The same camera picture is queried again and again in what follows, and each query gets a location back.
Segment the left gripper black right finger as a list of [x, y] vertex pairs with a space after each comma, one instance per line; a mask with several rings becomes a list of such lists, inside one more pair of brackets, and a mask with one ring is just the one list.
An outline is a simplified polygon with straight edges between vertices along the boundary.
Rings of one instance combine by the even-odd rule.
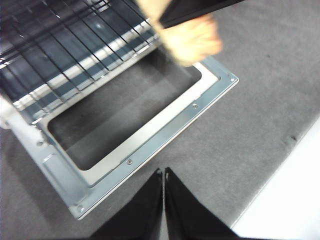
[[171, 168], [165, 169], [164, 204], [171, 240], [240, 240], [202, 205]]

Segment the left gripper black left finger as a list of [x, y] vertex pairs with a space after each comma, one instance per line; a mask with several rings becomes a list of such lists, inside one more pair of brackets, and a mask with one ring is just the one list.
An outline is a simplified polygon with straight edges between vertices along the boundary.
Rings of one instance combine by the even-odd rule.
[[158, 240], [163, 214], [163, 172], [158, 168], [133, 198], [91, 240]]

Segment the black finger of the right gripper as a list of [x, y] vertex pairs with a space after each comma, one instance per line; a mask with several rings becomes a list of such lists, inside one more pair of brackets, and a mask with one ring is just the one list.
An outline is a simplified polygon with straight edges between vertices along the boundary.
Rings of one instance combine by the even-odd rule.
[[172, 0], [159, 22], [167, 29], [240, 2], [242, 0]]

